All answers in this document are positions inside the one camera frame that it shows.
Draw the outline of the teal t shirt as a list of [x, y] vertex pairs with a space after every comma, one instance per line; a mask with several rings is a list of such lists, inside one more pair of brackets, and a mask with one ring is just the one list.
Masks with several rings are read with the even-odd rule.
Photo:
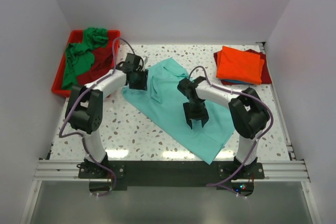
[[122, 95], [169, 136], [211, 164], [234, 132], [232, 117], [227, 108], [206, 101], [208, 122], [202, 126], [194, 121], [189, 126], [183, 109], [187, 98], [177, 89], [186, 77], [188, 73], [181, 65], [172, 58], [165, 59], [149, 68], [146, 91], [125, 87]]

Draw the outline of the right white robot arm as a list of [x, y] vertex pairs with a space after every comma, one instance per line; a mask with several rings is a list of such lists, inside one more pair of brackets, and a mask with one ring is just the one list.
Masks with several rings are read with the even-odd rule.
[[239, 178], [246, 178], [253, 171], [252, 163], [257, 160], [258, 140], [270, 130], [274, 116], [269, 107], [262, 102], [256, 90], [247, 88], [243, 91], [223, 88], [210, 84], [205, 77], [195, 80], [182, 79], [177, 89], [187, 98], [183, 104], [186, 122], [192, 127], [193, 121], [201, 121], [201, 126], [209, 120], [205, 102], [211, 101], [230, 111], [232, 122], [239, 134], [238, 151], [234, 173]]

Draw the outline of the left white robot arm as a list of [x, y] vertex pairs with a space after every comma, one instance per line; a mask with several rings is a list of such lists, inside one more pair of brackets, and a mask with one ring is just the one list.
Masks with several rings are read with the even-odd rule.
[[92, 162], [90, 171], [97, 178], [105, 177], [109, 171], [109, 165], [104, 162], [107, 153], [99, 133], [103, 119], [103, 101], [124, 86], [134, 90], [146, 90], [148, 74], [144, 59], [128, 53], [125, 61], [115, 65], [98, 80], [72, 87], [59, 137], [76, 134], [81, 137], [86, 152], [85, 160]]

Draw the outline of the dark red t shirt in bin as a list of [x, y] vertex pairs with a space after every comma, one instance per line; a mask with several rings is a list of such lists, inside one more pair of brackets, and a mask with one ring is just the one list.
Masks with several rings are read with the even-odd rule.
[[94, 63], [91, 68], [79, 75], [77, 81], [79, 84], [84, 85], [91, 83], [102, 76], [104, 76], [113, 67], [113, 56], [112, 56], [112, 43], [108, 43], [106, 47], [99, 47], [93, 52]]

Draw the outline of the blue folded t shirt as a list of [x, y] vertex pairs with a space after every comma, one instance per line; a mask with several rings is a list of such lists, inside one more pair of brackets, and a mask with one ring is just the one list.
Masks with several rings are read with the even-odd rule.
[[225, 80], [226, 82], [231, 82], [231, 83], [245, 83], [243, 81], [238, 81], [238, 80]]

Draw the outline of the orange folded t shirt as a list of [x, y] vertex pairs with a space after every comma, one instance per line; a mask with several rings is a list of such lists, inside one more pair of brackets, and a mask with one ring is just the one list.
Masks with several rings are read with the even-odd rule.
[[263, 65], [259, 55], [223, 46], [217, 53], [216, 77], [260, 85]]

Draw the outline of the green t shirt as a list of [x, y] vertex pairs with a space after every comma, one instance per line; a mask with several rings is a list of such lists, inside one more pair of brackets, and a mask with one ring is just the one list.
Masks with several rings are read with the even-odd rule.
[[103, 28], [87, 28], [83, 31], [82, 42], [70, 43], [66, 50], [66, 66], [62, 88], [70, 90], [77, 84], [77, 77], [87, 72], [94, 63], [93, 51], [108, 44], [107, 30]]

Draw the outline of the red plastic bin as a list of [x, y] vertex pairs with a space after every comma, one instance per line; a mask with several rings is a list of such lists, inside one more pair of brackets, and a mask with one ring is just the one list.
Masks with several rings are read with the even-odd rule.
[[[115, 38], [119, 37], [121, 35], [119, 30], [108, 30], [107, 36], [109, 38], [108, 40], [108, 47], [110, 48], [112, 46], [112, 42]], [[83, 30], [73, 30], [68, 38], [67, 45], [70, 43], [77, 43], [82, 42], [83, 39]], [[66, 54], [63, 53], [63, 56], [61, 58], [51, 91], [59, 95], [61, 97], [69, 97], [70, 96], [70, 90], [63, 89], [62, 83], [63, 83], [63, 77], [65, 72], [65, 66], [66, 66]]]

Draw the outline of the dark red folded t shirt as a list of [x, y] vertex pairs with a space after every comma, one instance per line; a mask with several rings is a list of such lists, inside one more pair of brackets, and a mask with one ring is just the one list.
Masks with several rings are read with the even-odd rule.
[[[245, 52], [248, 52], [250, 54], [256, 54], [260, 56], [260, 59], [264, 61], [264, 65], [262, 67], [262, 72], [261, 72], [261, 83], [262, 84], [272, 84], [272, 80], [268, 71], [267, 67], [267, 58], [266, 54], [262, 52], [257, 52], [252, 49], [245, 50]], [[247, 83], [231, 83], [231, 82], [226, 82], [225, 80], [221, 80], [221, 83], [223, 85], [238, 85], [238, 84], [247, 84]]]

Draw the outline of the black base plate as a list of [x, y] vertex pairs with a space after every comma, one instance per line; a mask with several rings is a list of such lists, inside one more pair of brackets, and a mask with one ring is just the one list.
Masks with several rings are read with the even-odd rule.
[[262, 163], [253, 162], [243, 167], [234, 177], [231, 174], [239, 167], [238, 161], [107, 161], [106, 169], [89, 161], [77, 165], [80, 179], [89, 179], [89, 190], [108, 192], [127, 190], [128, 187], [204, 187], [222, 183], [222, 188], [249, 196], [254, 190], [254, 181], [264, 179]]

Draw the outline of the aluminium rail frame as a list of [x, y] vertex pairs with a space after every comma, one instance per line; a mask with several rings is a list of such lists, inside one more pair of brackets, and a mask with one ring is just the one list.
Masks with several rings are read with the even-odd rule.
[[[136, 52], [146, 56], [149, 65], [174, 58], [185, 69], [202, 65], [212, 81], [215, 80], [213, 54], [220, 45], [135, 45]], [[263, 163], [265, 183], [298, 183], [300, 198], [307, 205], [313, 223], [320, 223], [310, 178], [304, 161], [298, 160], [288, 135], [275, 88], [270, 84], [256, 87], [262, 100], [274, 115], [274, 124], [257, 147], [258, 159]], [[103, 145], [113, 161], [153, 161], [157, 163], [200, 164], [198, 157], [173, 140], [134, 107], [126, 103], [120, 92], [106, 101], [107, 112], [100, 131]], [[38, 162], [35, 181], [78, 180], [77, 164], [83, 160], [84, 150], [76, 136], [54, 138], [48, 160]]]

